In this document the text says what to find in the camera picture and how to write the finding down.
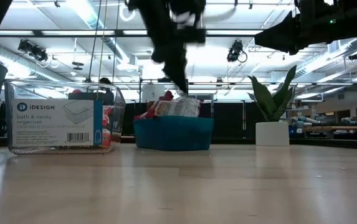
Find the ceiling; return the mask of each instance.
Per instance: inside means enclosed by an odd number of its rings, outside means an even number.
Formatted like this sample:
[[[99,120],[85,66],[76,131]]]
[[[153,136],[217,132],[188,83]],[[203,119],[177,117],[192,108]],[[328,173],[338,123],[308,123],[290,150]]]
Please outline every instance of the ceiling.
[[[104,27],[111,30],[145,30],[143,21],[138,11],[128,12],[122,1],[115,0],[59,0],[60,7],[55,7],[50,0],[14,0],[0,26],[0,30],[89,30],[84,22],[83,15],[88,13],[88,8],[79,8],[81,2],[89,1],[93,11],[98,12],[100,7],[100,21]],[[206,29],[267,29],[279,22],[294,10],[292,0],[253,0],[253,8],[249,9],[249,1],[239,0],[236,10],[233,8],[233,0],[208,0],[204,13],[203,27]],[[151,62],[150,53],[153,50],[152,43],[147,37],[112,37],[122,51],[135,56],[136,65],[144,66],[143,78],[161,78],[162,65]],[[227,53],[235,40],[241,40],[248,54],[246,63],[228,63]],[[19,57],[21,52],[17,47],[21,40],[29,40],[34,45],[45,48],[46,52],[59,61],[57,68],[48,66],[49,72],[55,77],[63,77],[75,82],[82,82],[88,74],[92,80],[98,77],[112,77],[115,82],[137,82],[139,73],[137,70],[119,70],[118,62],[114,63],[113,52],[104,44],[101,38],[77,36],[76,51],[75,38],[69,37],[19,37],[15,35],[0,35],[0,47],[8,53],[14,53]],[[327,50],[325,44],[311,45],[301,50],[297,55],[289,56],[254,44],[252,37],[207,37],[205,45],[188,45],[186,67],[187,77],[192,82],[215,82],[217,78],[223,78],[224,82],[248,82],[246,75],[255,75],[262,82],[279,82],[276,77],[283,77],[294,65],[300,66],[314,56]],[[35,62],[30,56],[23,55],[31,62]],[[72,62],[82,62],[83,70],[72,76],[74,65]],[[316,82],[327,75],[331,75],[344,69],[342,58],[335,58],[325,66],[317,66],[307,79],[302,82]]]

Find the wall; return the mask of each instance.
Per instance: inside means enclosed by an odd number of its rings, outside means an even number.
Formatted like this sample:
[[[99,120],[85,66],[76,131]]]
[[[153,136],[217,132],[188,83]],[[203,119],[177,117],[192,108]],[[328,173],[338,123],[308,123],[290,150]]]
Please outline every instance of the wall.
[[[325,102],[315,105],[317,113],[326,113],[331,111],[350,110],[350,116],[356,116],[357,109],[357,91],[346,91],[345,98],[338,99],[338,95],[325,99]]]

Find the white pot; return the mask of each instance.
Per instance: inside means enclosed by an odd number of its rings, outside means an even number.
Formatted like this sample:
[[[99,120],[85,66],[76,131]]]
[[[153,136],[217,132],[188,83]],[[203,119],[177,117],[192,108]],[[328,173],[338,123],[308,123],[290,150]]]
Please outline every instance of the white pot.
[[[289,146],[287,122],[261,122],[255,124],[257,146]]]

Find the blue bin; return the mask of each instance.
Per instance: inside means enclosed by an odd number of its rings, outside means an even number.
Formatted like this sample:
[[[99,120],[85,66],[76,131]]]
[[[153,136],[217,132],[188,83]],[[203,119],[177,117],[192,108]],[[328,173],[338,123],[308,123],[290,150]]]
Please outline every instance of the blue bin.
[[[164,151],[197,151],[210,148],[213,119],[162,116],[134,121],[137,147]]]

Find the clear plastic organizer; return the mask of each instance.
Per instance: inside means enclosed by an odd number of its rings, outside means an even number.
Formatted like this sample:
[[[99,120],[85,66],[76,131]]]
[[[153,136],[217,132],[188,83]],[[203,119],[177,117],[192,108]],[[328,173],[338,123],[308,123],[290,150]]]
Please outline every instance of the clear plastic organizer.
[[[14,154],[104,154],[120,143],[118,87],[6,80],[8,148]]]

